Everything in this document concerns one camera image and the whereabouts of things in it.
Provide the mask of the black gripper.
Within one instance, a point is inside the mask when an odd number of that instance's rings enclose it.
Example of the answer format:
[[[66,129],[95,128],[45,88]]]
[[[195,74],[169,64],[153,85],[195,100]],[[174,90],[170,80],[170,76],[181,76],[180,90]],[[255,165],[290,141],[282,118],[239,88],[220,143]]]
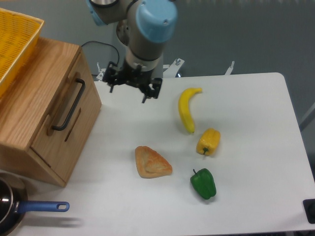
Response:
[[[162,78],[151,78],[153,70],[144,71],[144,67],[138,65],[132,68],[124,61],[120,71],[118,65],[110,61],[105,69],[102,81],[110,87],[110,93],[113,92],[114,86],[129,85],[138,88],[144,94],[142,103],[147,99],[158,99],[162,86]]]

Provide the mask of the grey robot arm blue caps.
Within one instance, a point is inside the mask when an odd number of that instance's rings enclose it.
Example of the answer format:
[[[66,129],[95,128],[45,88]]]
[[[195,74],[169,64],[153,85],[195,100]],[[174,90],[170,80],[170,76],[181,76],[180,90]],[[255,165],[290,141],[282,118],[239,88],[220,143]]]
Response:
[[[157,99],[162,78],[154,77],[166,43],[172,37],[178,19],[171,0],[89,0],[94,22],[98,25],[124,23],[127,50],[121,66],[109,62],[102,77],[108,86],[126,84],[138,88],[143,102]]]

